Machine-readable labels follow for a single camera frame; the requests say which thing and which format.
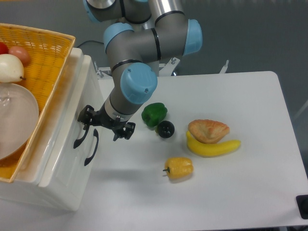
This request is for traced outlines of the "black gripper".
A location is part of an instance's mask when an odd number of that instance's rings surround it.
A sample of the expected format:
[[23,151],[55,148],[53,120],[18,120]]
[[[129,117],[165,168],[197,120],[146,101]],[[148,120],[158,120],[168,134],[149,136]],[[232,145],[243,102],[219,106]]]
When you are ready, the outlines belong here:
[[121,122],[120,119],[112,119],[105,110],[103,105],[100,110],[95,111],[90,105],[86,105],[77,118],[77,121],[83,124],[83,130],[87,130],[90,126],[102,126],[110,129],[114,133],[113,141],[117,139],[129,140],[133,135],[136,124],[133,122]]

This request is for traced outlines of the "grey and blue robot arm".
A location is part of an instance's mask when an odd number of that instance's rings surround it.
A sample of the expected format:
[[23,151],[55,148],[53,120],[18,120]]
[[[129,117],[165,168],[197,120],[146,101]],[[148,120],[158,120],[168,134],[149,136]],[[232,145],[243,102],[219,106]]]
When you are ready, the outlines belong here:
[[114,139],[129,139],[135,129],[130,118],[157,87],[150,63],[199,51],[201,27],[185,16],[179,0],[86,0],[84,7],[95,22],[125,21],[103,34],[114,88],[100,110],[87,105],[78,121],[85,130],[102,126],[113,131]]

